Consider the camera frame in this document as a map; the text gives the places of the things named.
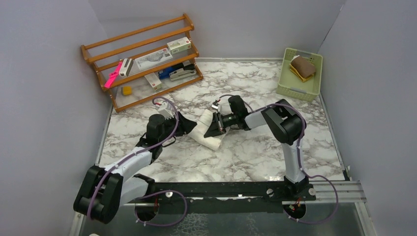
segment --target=light green plastic bin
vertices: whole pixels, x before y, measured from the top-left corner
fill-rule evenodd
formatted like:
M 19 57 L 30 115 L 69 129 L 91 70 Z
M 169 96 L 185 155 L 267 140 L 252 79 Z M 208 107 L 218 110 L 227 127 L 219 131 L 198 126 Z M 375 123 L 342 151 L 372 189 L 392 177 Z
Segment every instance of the light green plastic bin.
M 316 67 L 316 74 L 314 77 L 305 83 L 303 83 L 297 75 L 290 71 L 291 60 L 296 55 L 306 58 Z M 321 55 L 300 51 L 294 48 L 286 48 L 276 93 L 307 102 L 313 101 L 314 98 L 320 94 L 322 67 L 323 57 Z

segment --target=marble tabletop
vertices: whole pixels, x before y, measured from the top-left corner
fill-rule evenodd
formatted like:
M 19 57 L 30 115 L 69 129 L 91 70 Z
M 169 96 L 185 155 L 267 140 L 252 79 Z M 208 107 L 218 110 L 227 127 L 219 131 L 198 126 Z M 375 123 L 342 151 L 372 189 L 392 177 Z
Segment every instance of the marble tabletop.
M 319 97 L 309 103 L 275 92 L 280 61 L 199 62 L 198 67 L 204 75 L 202 81 L 165 95 L 186 118 L 197 121 L 222 94 L 240 95 L 253 109 L 285 98 L 307 122 L 302 146 L 307 172 L 331 180 L 344 179 Z M 222 102 L 223 108 L 228 108 L 227 102 Z M 151 102 L 120 113 L 113 111 L 99 166 L 130 152 L 146 131 L 149 116 L 155 113 Z M 178 137 L 138 173 L 159 182 L 283 180 L 285 162 L 281 144 L 267 126 L 261 126 L 250 131 L 230 130 L 217 151 L 189 137 Z

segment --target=folded cloth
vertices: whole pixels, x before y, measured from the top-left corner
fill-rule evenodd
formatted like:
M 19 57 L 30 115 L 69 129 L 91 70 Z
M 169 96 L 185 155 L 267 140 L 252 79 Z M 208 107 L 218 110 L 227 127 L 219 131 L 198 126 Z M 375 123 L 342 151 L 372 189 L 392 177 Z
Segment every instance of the folded cloth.
M 205 109 L 200 119 L 197 121 L 197 126 L 194 127 L 194 129 L 187 136 L 191 137 L 192 139 L 194 139 L 201 145 L 204 145 L 210 148 L 211 150 L 216 151 L 220 148 L 223 138 L 228 133 L 229 128 L 226 129 L 226 133 L 223 135 L 204 138 L 204 134 L 209 129 L 212 119 L 213 119 L 213 112 Z
M 295 73 L 303 82 L 311 79 L 316 73 L 316 67 L 305 58 L 295 56 L 290 64 L 290 70 Z

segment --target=pink object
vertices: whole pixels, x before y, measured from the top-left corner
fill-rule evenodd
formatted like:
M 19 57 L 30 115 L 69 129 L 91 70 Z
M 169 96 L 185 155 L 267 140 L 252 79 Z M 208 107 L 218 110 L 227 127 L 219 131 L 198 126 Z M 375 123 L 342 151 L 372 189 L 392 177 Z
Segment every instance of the pink object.
M 104 84 L 104 87 L 109 89 L 110 86 L 112 85 L 112 83 L 116 80 L 117 76 L 119 75 L 119 71 L 121 68 L 121 65 L 123 64 L 123 62 L 119 62 L 118 66 L 116 67 L 116 70 L 114 70 L 114 72 L 109 74 L 109 79 L 107 80 L 107 82 Z

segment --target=wooden rack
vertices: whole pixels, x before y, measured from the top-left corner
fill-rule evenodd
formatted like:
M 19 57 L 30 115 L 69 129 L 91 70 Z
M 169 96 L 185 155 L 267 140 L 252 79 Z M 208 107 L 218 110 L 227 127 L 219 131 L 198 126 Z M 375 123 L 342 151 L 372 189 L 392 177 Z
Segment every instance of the wooden rack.
M 152 30 L 152 29 L 155 29 L 155 28 L 158 28 L 158 27 L 161 27 L 161 26 L 165 26 L 165 25 L 168 25 L 168 24 L 171 24 L 171 23 L 174 23 L 174 22 L 178 22 L 178 21 L 184 21 L 184 27 L 183 28 L 180 28 L 180 29 L 177 29 L 177 30 L 174 30 L 174 31 L 171 31 L 171 32 L 153 37 L 153 38 L 149 38 L 149 39 L 137 42 L 137 43 L 133 43 L 131 45 L 127 45 L 127 46 L 124 46 L 124 47 L 121 47 L 121 48 L 118 48 L 118 49 L 115 49 L 115 50 L 112 50 L 112 51 L 109 51 L 109 52 L 106 52 L 106 53 L 102 53 L 102 54 L 99 54 L 99 55 L 96 55 L 96 56 L 91 56 L 89 51 L 88 51 L 91 48 L 95 48 L 95 47 L 98 47 L 98 46 L 101 46 L 101 45 L 104 45 L 104 44 L 107 44 L 107 43 L 111 43 L 111 42 L 114 42 L 114 41 L 117 41 L 117 40 L 120 40 L 120 39 L 123 39 L 123 38 L 126 38 L 126 37 L 133 36 L 135 34 L 139 34 L 139 33 L 142 33 L 142 32 L 148 31 L 148 30 Z M 100 83 L 101 88 L 103 89 L 104 92 L 109 94 L 109 96 L 110 96 L 110 98 L 113 102 L 113 106 L 114 106 L 116 112 L 120 112 L 120 111 L 123 111 L 123 110 L 125 110 L 129 107 L 138 105 L 139 103 L 143 103 L 143 102 L 152 100 L 154 97 L 161 96 L 163 94 L 166 94 L 168 92 L 174 91 L 176 89 L 179 89 L 181 87 L 184 87 L 186 85 L 195 83 L 195 82 L 203 79 L 203 75 L 202 75 L 201 71 L 199 70 L 199 68 L 197 67 L 196 62 L 195 62 L 195 58 L 199 56 L 199 52 L 198 52 L 197 48 L 195 47 L 195 45 L 194 45 L 194 43 L 191 39 L 190 31 L 192 31 L 192 30 L 194 30 L 193 22 L 187 16 L 187 14 L 183 14 L 180 17 L 177 17 L 177 18 L 174 18 L 174 19 L 171 19 L 171 20 L 167 20 L 167 21 L 164 21 L 164 22 L 152 25 L 152 26 L 148 26 L 148 27 L 145 27 L 145 28 L 142 28 L 142 29 L 137 29 L 137 30 L 134 30 L 132 32 L 124 33 L 124 34 L 118 35 L 116 37 L 112 37 L 112 38 L 109 38 L 109 39 L 106 39 L 106 40 L 103 40 L 103 41 L 100 41 L 100 42 L 96 42 L 96 43 L 93 43 L 93 44 L 90 44 L 90 45 L 87 45 L 87 46 L 81 45 L 81 51 L 83 53 L 84 60 L 86 60 L 86 62 L 96 72 L 97 78 L 98 78 L 98 81 Z M 132 76 L 128 76 L 128 77 L 123 78 L 123 79 L 118 79 L 118 80 L 116 80 L 112 83 L 110 88 L 105 88 L 104 87 L 104 84 L 107 81 L 108 75 L 104 75 L 103 71 L 107 70 L 107 69 L 115 68 L 119 63 L 119 60 L 117 60 L 113 63 L 107 64 L 107 65 L 104 65 L 104 66 L 100 66 L 100 67 L 97 66 L 97 63 L 96 63 L 97 61 L 105 59 L 105 58 L 109 58 L 111 56 L 117 56 L 120 53 L 124 53 L 124 52 L 130 51 L 130 50 L 148 45 L 150 43 L 154 43 L 154 42 L 157 42 L 157 41 L 160 41 L 160 40 L 172 37 L 172 36 L 180 35 L 180 34 L 185 34 L 185 36 L 187 36 L 191 41 L 191 49 L 187 50 L 185 54 L 184 53 L 178 53 L 178 55 L 175 54 L 175 55 L 173 55 L 173 59 L 167 61 L 166 63 L 164 63 L 162 65 L 152 67 L 148 70 L 142 71 L 142 72 L 140 72 L 138 74 L 135 74 L 135 75 L 132 75 Z M 166 48 L 166 47 L 167 47 L 167 45 L 165 44 L 165 45 L 157 47 L 155 49 L 152 49 L 152 50 L 149 50 L 149 51 L 137 54 L 137 55 L 133 55 L 129 58 L 135 59 L 135 58 L 138 58 L 138 57 L 142 57 L 142 56 L 145 56 L 149 53 L 161 50 L 161 49 Z M 150 74 L 150 73 L 154 73 L 154 72 L 158 72 L 158 71 L 163 70 L 167 67 L 170 67 L 170 66 L 173 66 L 175 64 L 185 62 L 185 61 L 190 61 L 190 63 L 195 65 L 195 68 L 196 68 L 196 71 L 197 71 L 196 77 L 186 78 L 186 79 L 180 80 L 176 83 L 164 83 L 163 82 L 164 87 L 163 87 L 162 91 L 155 91 L 154 92 L 152 87 L 149 84 L 147 84 L 147 81 L 144 78 L 145 75 Z M 124 98 L 123 96 L 121 96 L 121 94 L 119 93 L 120 89 L 118 89 L 118 87 L 121 86 L 121 85 L 130 85 L 130 84 L 133 84 L 133 83 L 139 84 L 137 86 L 141 86 L 142 88 L 147 88 L 147 91 L 144 92 L 144 94 L 147 94 L 147 95 L 143 98 L 141 97 L 139 100 L 136 99 L 135 101 L 132 101 L 132 98 L 127 99 L 127 98 Z

